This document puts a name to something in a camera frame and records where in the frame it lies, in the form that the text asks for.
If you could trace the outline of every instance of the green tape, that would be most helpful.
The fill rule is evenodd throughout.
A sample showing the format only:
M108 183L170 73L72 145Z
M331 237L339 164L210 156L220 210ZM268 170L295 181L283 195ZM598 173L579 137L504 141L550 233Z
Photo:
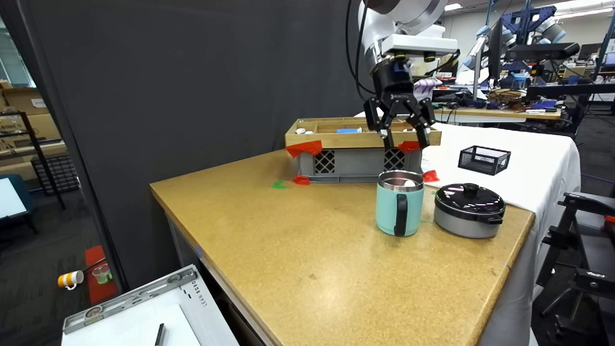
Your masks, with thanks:
M272 189L285 191L285 189L289 189L289 185L287 185L285 181L275 181L275 183L272 185Z

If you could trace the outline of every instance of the white table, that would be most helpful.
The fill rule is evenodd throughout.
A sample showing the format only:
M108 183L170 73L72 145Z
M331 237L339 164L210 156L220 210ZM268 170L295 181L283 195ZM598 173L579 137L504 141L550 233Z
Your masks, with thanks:
M508 285L483 333L483 344L527 344L535 281L548 246L543 239L562 216L558 200L564 193L581 191L581 158L569 137L437 125L443 145L423 154L423 170L437 170L437 187L448 183L477 183L496 191L506 202L535 212L535 227L512 269ZM483 175L458 168L464 148L473 145L512 152L510 168L498 175Z

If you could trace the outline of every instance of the container lid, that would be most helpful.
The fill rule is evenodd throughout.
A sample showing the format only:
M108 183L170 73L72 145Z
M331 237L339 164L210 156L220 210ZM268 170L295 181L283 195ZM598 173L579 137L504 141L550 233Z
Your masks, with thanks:
M437 206L462 220L502 223L504 200L479 185L446 185L437 193Z
M379 185L391 191L420 191L423 189L423 175L404 170L389 170L379 175Z

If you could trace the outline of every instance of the teal cup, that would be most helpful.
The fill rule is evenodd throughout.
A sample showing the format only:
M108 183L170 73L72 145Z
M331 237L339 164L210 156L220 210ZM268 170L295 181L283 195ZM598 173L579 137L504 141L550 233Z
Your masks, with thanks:
M391 170L377 183L377 227L393 237L412 237L423 216L423 175Z

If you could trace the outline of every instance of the ceiling light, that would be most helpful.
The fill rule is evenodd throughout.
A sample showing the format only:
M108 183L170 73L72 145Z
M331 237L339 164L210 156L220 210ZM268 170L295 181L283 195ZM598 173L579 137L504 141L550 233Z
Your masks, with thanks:
M462 4L448 4L448 6L444 6L444 12L456 12L456 10L460 10L462 8Z

